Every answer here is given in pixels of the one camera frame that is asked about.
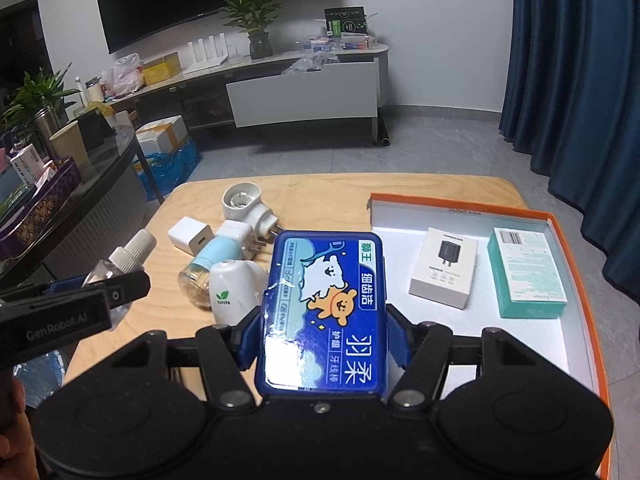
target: curtain fold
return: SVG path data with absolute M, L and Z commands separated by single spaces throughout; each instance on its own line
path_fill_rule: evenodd
M 500 130 L 640 301 L 640 0 L 514 0 Z

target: cartoon dog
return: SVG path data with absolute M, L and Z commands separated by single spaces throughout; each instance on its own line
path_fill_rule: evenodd
M 311 265 L 305 267 L 300 301 L 311 300 L 315 296 L 326 298 L 332 286 L 338 290 L 343 290 L 346 286 L 342 279 L 342 268 L 338 257 L 333 254 L 325 260 L 324 256 L 320 256 Z
M 353 299 L 358 293 L 354 288 L 345 292 L 344 290 L 348 286 L 347 283 L 343 288 L 331 286 L 326 298 L 313 297 L 306 304 L 306 307 L 309 310 L 322 309 L 322 312 L 318 314 L 318 319 L 334 316 L 340 326 L 347 326 L 347 316 L 353 312 Z

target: gray tile floor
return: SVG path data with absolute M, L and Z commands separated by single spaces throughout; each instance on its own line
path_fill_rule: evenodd
M 582 215 L 551 196 L 548 178 L 529 170 L 497 124 L 425 117 L 386 118 L 391 146 L 373 146 L 366 120 L 234 127 L 201 132 L 202 161 L 190 180 L 287 173 L 392 171 L 503 177 L 530 208 L 553 212 L 568 237 L 604 353 L 616 421 L 613 480 L 640 478 L 640 344 L 638 304 L 602 277 L 604 255 L 580 235 Z

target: white router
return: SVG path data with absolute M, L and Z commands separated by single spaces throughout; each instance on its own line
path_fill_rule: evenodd
M 213 68 L 219 66 L 223 62 L 225 62 L 229 58 L 229 50 L 226 46 L 226 38 L 225 33 L 220 32 L 220 42 L 222 44 L 222 56 L 218 55 L 218 49 L 216 48 L 216 42 L 213 41 L 213 36 L 209 36 L 209 44 L 211 46 L 211 52 L 216 56 L 211 59 L 207 57 L 207 51 L 204 48 L 204 40 L 200 38 L 198 43 L 200 44 L 200 50 L 202 51 L 202 60 L 198 61 L 198 55 L 196 53 L 196 47 L 193 44 L 193 41 L 189 42 L 189 49 L 191 51 L 191 57 L 193 58 L 193 63 L 187 70 L 183 70 L 182 72 L 185 74 L 190 74 L 191 72 L 197 72 L 198 70 L 204 70 L 206 68 Z

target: teal box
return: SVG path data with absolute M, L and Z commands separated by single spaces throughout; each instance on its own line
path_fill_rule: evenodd
M 498 243 L 498 235 L 503 244 Z M 494 274 L 495 291 L 498 297 L 500 317 L 514 319 L 555 319 L 562 314 L 566 297 L 558 276 L 553 257 L 542 233 L 494 229 L 487 249 Z M 500 247 L 522 251 L 522 256 L 511 255 L 512 276 L 524 292 L 522 300 L 515 300 L 511 294 L 505 259 Z

